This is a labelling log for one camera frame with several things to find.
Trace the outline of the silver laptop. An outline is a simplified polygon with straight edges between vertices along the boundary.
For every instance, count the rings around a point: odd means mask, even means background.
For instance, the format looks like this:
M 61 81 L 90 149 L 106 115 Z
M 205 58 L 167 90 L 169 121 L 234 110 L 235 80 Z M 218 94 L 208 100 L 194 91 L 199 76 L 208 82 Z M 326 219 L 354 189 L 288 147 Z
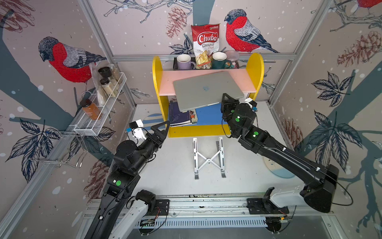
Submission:
M 238 100 L 243 92 L 228 72 L 218 72 L 173 82 L 181 112 L 222 102 L 224 93 Z

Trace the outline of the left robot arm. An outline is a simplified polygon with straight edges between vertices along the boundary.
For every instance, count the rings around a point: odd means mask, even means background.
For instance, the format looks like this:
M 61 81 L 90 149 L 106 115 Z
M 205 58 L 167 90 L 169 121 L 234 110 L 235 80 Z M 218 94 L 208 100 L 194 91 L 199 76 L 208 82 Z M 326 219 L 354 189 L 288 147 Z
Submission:
M 147 133 L 146 139 L 140 145 L 130 139 L 118 145 L 113 158 L 115 169 L 107 178 L 98 212 L 85 236 L 86 239 L 109 237 L 119 214 L 140 179 L 140 170 L 161 148 L 169 128 L 170 122 L 165 121 L 152 126 L 154 133 Z

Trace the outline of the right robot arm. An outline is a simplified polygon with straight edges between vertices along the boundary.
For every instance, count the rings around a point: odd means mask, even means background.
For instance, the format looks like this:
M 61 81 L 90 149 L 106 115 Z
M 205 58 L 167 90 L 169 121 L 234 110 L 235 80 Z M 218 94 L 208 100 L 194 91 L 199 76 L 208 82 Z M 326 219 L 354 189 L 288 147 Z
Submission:
M 332 164 L 324 166 L 300 156 L 267 131 L 254 126 L 256 110 L 257 103 L 250 98 L 240 103 L 227 93 L 222 96 L 222 119 L 228 123 L 231 137 L 238 139 L 245 149 L 276 162 L 301 179 L 305 183 L 300 192 L 304 202 L 318 212 L 330 212 L 339 169 Z

